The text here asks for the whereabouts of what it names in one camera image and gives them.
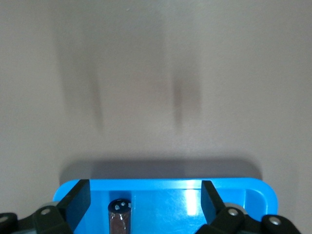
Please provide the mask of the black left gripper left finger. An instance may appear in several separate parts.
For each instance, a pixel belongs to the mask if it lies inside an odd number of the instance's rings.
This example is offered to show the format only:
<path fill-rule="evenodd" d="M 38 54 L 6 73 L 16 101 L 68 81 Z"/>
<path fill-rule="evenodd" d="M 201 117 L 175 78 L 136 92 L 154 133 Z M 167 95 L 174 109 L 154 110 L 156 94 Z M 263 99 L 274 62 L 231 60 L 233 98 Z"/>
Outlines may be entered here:
<path fill-rule="evenodd" d="M 72 234 L 90 207 L 90 180 L 81 179 L 59 201 L 50 202 L 26 218 L 0 214 L 2 234 Z"/>

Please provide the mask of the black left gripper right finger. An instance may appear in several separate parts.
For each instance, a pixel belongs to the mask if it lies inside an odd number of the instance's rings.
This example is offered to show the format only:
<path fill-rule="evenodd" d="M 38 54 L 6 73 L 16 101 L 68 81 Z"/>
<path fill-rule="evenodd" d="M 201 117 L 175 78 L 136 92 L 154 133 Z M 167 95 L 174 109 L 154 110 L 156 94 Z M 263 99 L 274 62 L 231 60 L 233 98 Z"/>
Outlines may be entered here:
<path fill-rule="evenodd" d="M 227 207 L 209 180 L 201 183 L 201 208 L 207 223 L 197 234 L 299 234 L 283 216 L 267 214 L 257 221 L 236 207 Z"/>

